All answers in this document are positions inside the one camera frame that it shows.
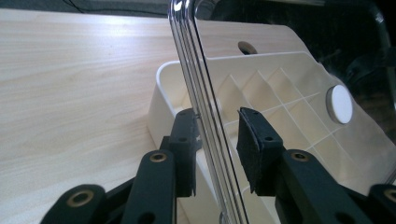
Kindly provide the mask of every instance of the white plastic tray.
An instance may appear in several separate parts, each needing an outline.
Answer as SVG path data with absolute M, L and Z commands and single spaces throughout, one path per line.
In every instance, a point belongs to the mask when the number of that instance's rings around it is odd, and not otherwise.
M 385 182 L 393 171 L 396 146 L 353 100 L 348 124 L 332 119 L 326 105 L 327 92 L 343 83 L 310 55 L 304 52 L 250 55 L 211 59 L 207 63 L 223 127 L 233 149 L 239 186 L 244 200 L 248 200 L 245 205 L 251 223 L 278 220 L 272 199 L 249 193 L 236 152 L 240 106 L 260 111 L 282 137 L 285 148 L 312 153 L 346 187 L 365 194 L 374 183 Z M 170 134 L 176 113 L 189 107 L 180 64 L 164 64 L 157 73 L 148 114 L 148 128 L 157 147 L 163 136 Z M 202 153 L 197 157 L 197 170 L 208 183 L 204 187 L 214 194 Z

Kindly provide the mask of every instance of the round white cap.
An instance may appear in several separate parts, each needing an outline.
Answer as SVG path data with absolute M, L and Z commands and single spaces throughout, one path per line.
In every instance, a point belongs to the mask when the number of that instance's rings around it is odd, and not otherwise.
M 330 117 L 339 123 L 347 124 L 352 119 L 353 106 L 347 88 L 336 85 L 327 92 L 327 109 Z

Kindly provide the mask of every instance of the wooden surface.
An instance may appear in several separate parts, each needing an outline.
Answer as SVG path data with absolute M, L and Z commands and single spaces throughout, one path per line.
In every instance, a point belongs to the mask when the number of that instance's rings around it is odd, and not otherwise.
M 238 41 L 250 38 L 269 41 L 259 53 L 278 51 L 276 35 L 263 38 L 257 25 L 247 30 L 258 35 L 238 35 L 237 26 L 205 30 L 209 56 L 241 55 Z M 232 35 L 210 37 L 221 27 Z M 174 60 L 168 20 L 0 9 L 0 223 L 38 223 L 68 189 L 110 190 L 133 177 L 155 149 L 156 71 Z

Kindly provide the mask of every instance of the light wood tabletop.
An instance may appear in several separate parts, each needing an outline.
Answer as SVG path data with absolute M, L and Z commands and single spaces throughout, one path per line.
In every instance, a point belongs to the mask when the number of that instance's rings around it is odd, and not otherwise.
M 271 34 L 247 35 L 260 28 L 253 25 L 210 37 L 208 27 L 213 57 L 241 55 L 241 38 Z M 297 36 L 282 36 L 296 41 L 255 47 L 306 50 Z M 174 60 L 166 19 L 0 9 L 0 222 L 38 223 L 68 189 L 110 190 L 132 178 L 155 149 L 147 114 L 156 71 Z

